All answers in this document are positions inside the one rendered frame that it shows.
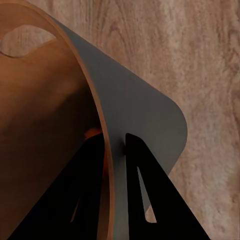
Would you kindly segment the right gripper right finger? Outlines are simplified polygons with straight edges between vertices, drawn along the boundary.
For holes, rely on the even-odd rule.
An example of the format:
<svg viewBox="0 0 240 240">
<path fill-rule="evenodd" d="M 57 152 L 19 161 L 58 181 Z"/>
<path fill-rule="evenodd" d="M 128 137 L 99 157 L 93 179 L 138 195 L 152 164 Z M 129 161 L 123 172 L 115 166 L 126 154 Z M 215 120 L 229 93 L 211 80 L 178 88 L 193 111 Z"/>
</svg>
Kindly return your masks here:
<svg viewBox="0 0 240 240">
<path fill-rule="evenodd" d="M 125 135 L 129 240 L 210 240 L 145 142 Z M 157 223 L 147 222 L 140 170 Z"/>
</svg>

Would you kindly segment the trash can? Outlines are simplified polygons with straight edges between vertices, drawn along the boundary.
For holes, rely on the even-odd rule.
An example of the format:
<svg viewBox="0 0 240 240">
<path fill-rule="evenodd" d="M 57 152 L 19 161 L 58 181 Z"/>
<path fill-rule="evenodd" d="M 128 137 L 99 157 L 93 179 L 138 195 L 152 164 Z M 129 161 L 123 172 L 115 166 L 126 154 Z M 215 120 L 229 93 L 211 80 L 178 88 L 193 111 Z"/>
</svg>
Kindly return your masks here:
<svg viewBox="0 0 240 240">
<path fill-rule="evenodd" d="M 126 134 L 140 137 L 168 176 L 186 146 L 185 116 L 42 9 L 0 0 L 0 40 L 23 25 L 56 39 L 24 56 L 0 51 L 0 240 L 11 236 L 94 127 L 102 128 L 109 172 L 102 173 L 96 240 L 130 240 Z M 146 213 L 151 202 L 137 170 Z"/>
</svg>

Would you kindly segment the can of soda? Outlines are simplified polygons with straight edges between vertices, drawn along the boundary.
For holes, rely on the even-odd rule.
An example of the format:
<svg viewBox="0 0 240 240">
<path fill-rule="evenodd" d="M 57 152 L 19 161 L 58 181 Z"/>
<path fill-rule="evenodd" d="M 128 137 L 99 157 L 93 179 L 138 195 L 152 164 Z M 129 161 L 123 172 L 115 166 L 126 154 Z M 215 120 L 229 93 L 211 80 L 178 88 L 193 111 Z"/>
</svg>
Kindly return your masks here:
<svg viewBox="0 0 240 240">
<path fill-rule="evenodd" d="M 93 136 L 96 136 L 98 134 L 103 133 L 102 132 L 102 128 L 96 128 L 95 129 L 90 130 L 89 132 L 87 132 L 86 134 L 82 134 L 82 141 L 81 144 L 85 143 L 85 141 Z M 104 152 L 104 163 L 103 163 L 103 174 L 108 174 L 108 160 L 107 160 L 107 154 L 106 154 L 106 147 L 105 147 L 105 152 Z"/>
</svg>

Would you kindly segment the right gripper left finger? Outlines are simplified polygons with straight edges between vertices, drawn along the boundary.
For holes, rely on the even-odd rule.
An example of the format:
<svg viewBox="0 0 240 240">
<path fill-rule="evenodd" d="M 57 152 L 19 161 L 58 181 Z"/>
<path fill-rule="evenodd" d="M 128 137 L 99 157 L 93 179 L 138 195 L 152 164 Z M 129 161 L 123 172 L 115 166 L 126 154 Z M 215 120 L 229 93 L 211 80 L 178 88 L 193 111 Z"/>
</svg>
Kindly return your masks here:
<svg viewBox="0 0 240 240">
<path fill-rule="evenodd" d="M 103 133 L 87 139 L 7 240 L 97 240 L 104 156 Z"/>
</svg>

